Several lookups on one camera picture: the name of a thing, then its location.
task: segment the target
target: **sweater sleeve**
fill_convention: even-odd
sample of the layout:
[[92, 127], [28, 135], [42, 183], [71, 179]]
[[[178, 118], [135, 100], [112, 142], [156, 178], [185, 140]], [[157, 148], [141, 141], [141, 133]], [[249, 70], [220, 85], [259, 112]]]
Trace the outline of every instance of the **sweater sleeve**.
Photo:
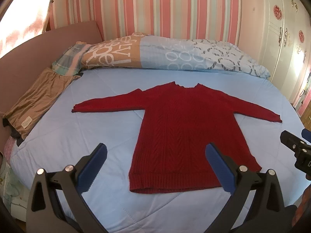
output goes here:
[[227, 95], [225, 93], [223, 94], [225, 95], [228, 103], [233, 108], [234, 113], [255, 117], [270, 122], [282, 122], [280, 115], [272, 112], [271, 110], [265, 109], [257, 104], [249, 103], [239, 98]]
[[113, 112], [124, 110], [140, 110], [147, 105], [147, 98], [140, 89], [130, 93], [106, 98], [91, 99], [73, 107], [71, 112]]

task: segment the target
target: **ribbed hem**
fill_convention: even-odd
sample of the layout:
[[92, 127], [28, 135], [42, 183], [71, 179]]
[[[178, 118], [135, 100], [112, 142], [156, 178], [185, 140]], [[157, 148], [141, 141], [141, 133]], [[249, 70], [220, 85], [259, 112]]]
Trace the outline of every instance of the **ribbed hem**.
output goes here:
[[174, 193], [220, 187], [214, 173], [129, 174], [130, 191], [140, 194]]

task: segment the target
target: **floral decal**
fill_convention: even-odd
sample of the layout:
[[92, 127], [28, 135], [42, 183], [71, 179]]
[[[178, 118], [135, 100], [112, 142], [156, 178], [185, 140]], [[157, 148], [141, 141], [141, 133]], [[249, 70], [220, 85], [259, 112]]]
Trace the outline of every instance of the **floral decal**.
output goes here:
[[299, 31], [299, 40], [301, 43], [304, 42], [304, 33], [302, 31]]
[[282, 11], [280, 10], [279, 6], [274, 5], [273, 13], [274, 13], [274, 16], [276, 17], [277, 20], [282, 19], [283, 15], [282, 15]]

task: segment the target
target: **cable knit pattern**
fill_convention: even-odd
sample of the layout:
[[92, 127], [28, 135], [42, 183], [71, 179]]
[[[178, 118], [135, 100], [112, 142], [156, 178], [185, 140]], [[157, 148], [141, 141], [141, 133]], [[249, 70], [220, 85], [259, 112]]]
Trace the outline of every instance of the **cable knit pattern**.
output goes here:
[[145, 109], [129, 172], [130, 191], [171, 193], [219, 187], [205, 158], [214, 142], [224, 155], [252, 171], [261, 167], [251, 155], [234, 113], [272, 122], [280, 116], [259, 105], [196, 85], [174, 82], [128, 94], [91, 99], [72, 112], [111, 112]]

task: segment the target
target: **black robotic device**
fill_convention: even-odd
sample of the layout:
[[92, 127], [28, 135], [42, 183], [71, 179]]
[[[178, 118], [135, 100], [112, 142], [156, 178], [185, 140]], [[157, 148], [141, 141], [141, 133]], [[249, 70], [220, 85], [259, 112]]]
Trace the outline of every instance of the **black robotic device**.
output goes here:
[[[302, 143], [301, 139], [287, 131], [282, 132], [280, 138], [283, 144], [295, 152], [297, 158], [295, 166], [310, 174], [308, 160], [311, 160], [311, 146], [303, 141]], [[107, 148], [101, 143], [91, 155], [82, 157], [75, 166], [69, 165], [63, 171], [54, 173], [39, 169], [29, 197], [27, 233], [108, 233], [81, 195], [89, 190], [106, 158]], [[238, 166], [230, 157], [222, 155], [214, 144], [206, 146], [206, 158], [224, 190], [231, 193], [231, 197], [204, 233], [311, 232], [311, 204], [292, 227], [291, 221], [297, 207], [294, 205], [284, 207], [282, 192], [274, 170], [256, 173], [246, 166]], [[65, 216], [56, 190], [63, 190], [76, 221]], [[256, 190], [256, 193], [245, 221], [241, 226], [232, 229], [251, 190]], [[9, 224], [12, 226], [11, 231], [7, 232], [20, 233], [12, 225], [8, 215], [6, 220], [10, 221]]]

